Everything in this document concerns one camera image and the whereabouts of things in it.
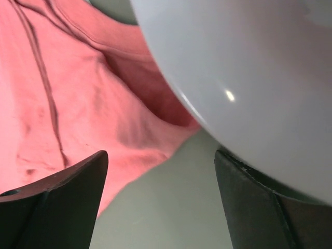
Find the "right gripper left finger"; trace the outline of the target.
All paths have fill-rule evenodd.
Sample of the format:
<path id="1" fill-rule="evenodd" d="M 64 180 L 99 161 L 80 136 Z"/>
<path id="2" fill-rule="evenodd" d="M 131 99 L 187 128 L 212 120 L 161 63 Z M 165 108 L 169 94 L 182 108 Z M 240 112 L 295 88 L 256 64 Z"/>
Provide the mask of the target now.
<path id="1" fill-rule="evenodd" d="M 101 150 L 1 194 L 1 248 L 89 248 L 108 169 Z"/>

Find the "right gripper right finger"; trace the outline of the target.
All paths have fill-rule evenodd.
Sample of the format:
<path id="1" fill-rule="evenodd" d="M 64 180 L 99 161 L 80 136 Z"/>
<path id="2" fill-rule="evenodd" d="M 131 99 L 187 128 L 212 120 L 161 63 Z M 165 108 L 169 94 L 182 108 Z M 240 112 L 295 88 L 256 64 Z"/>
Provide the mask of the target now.
<path id="1" fill-rule="evenodd" d="M 230 152 L 215 171 L 233 248 L 331 248 L 331 206 L 280 184 Z"/>

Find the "pink t shirt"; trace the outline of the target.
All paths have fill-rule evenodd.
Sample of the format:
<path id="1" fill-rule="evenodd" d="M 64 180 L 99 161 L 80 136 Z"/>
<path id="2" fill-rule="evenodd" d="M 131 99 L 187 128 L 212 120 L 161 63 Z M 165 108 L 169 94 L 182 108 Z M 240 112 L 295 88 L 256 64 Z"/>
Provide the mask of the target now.
<path id="1" fill-rule="evenodd" d="M 105 150 L 104 210 L 199 129 L 138 26 L 85 1 L 1 1 L 1 192 Z"/>

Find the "white plastic basket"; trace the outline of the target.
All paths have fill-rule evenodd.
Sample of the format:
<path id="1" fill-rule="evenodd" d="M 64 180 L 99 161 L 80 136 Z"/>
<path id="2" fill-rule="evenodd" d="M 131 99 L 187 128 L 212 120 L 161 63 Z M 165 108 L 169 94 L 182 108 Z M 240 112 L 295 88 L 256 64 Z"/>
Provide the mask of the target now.
<path id="1" fill-rule="evenodd" d="M 331 203 L 331 1 L 133 1 L 172 90 L 225 148 Z"/>

